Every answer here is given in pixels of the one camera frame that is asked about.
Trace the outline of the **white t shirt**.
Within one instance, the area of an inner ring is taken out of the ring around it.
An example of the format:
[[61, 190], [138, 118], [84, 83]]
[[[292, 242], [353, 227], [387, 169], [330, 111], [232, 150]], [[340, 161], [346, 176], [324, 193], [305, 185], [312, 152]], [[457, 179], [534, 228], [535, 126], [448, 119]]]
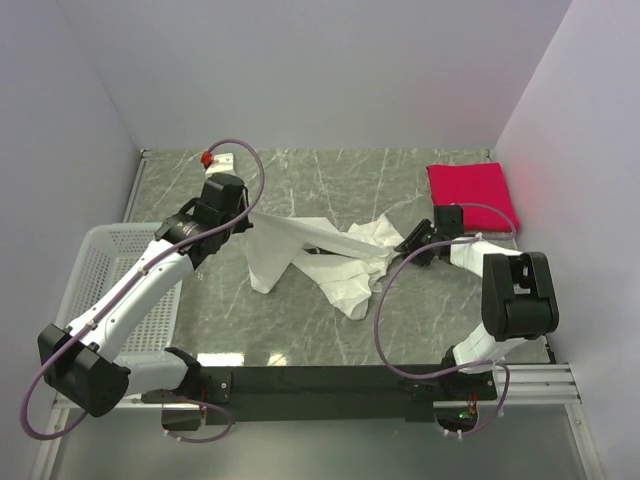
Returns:
[[293, 265], [351, 320], [365, 318], [374, 285], [387, 274], [404, 237], [384, 215], [345, 232], [325, 217], [252, 216], [245, 256], [252, 288], [268, 294]]

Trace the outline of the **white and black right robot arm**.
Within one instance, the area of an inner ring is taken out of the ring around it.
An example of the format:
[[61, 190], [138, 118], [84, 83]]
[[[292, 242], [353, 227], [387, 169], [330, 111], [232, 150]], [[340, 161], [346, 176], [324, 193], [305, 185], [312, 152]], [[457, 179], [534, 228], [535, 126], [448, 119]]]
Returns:
[[481, 321], [461, 342], [451, 347], [442, 367], [405, 378], [439, 378], [444, 395], [460, 399], [474, 386], [473, 374], [498, 366], [514, 348], [554, 332], [559, 309], [547, 257], [500, 247], [480, 232], [466, 234], [464, 209], [469, 202], [440, 205], [434, 219], [422, 220], [395, 247], [402, 266], [427, 266], [438, 258], [481, 279]]

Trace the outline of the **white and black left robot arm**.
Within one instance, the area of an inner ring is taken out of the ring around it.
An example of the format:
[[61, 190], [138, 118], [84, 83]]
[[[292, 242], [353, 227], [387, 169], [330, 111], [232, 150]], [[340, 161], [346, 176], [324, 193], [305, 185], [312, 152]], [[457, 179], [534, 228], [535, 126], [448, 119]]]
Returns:
[[227, 173], [209, 176], [156, 231], [136, 264], [108, 293], [66, 327], [48, 325], [37, 344], [45, 382], [93, 417], [110, 412], [127, 395], [156, 390], [176, 401], [193, 399], [201, 366], [173, 347], [125, 357], [130, 334], [176, 284], [216, 254], [233, 234], [251, 228], [248, 189]]

